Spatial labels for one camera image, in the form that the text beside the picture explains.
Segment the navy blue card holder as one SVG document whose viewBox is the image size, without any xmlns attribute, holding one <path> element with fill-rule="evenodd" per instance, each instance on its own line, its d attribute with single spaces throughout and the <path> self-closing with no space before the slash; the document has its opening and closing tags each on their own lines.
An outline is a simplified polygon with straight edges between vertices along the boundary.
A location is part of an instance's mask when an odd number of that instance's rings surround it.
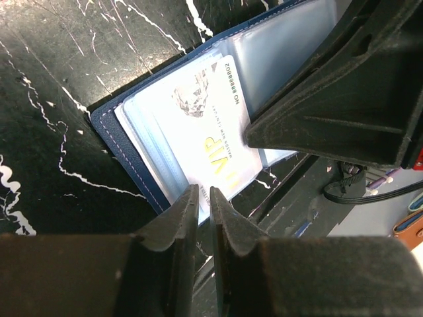
<svg viewBox="0 0 423 317">
<path fill-rule="evenodd" d="M 156 213 L 196 184 L 205 221 L 211 187 L 231 199 L 293 155 L 250 148 L 243 132 L 338 19 L 335 1 L 285 1 L 120 93 L 91 123 Z"/>
</svg>

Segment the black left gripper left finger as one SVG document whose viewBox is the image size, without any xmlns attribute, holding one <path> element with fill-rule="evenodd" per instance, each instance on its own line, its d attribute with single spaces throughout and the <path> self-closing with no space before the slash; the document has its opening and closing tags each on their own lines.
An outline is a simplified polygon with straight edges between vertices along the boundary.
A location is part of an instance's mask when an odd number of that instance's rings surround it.
<svg viewBox="0 0 423 317">
<path fill-rule="evenodd" d="M 189 316 L 199 187 L 131 234 L 1 236 L 2 316 Z"/>
</svg>

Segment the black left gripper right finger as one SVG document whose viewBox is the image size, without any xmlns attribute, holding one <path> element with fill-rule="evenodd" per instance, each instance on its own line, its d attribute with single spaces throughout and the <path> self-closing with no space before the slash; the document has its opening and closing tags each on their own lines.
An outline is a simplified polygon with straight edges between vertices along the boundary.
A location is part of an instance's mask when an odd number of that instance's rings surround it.
<svg viewBox="0 0 423 317">
<path fill-rule="evenodd" d="M 421 316 L 422 272 L 393 238 L 272 238 L 210 190 L 220 316 Z"/>
</svg>

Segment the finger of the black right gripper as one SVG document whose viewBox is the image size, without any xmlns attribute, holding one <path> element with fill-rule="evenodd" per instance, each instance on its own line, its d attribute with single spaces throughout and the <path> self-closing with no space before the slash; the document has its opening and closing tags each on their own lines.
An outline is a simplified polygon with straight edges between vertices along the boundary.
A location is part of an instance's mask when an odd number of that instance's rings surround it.
<svg viewBox="0 0 423 317">
<path fill-rule="evenodd" d="M 422 2 L 351 2 L 245 139 L 253 148 L 413 167 L 422 150 Z"/>
</svg>

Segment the white VIP credit card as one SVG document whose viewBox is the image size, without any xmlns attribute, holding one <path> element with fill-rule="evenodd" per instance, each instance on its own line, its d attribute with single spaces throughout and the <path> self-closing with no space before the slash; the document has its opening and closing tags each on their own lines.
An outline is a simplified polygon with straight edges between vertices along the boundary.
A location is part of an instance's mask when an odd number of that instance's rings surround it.
<svg viewBox="0 0 423 317">
<path fill-rule="evenodd" d="M 204 213 L 212 187 L 230 199 L 261 171 L 259 152 L 243 140 L 250 117 L 231 55 L 173 75 L 152 109 L 188 182 L 199 186 Z"/>
</svg>

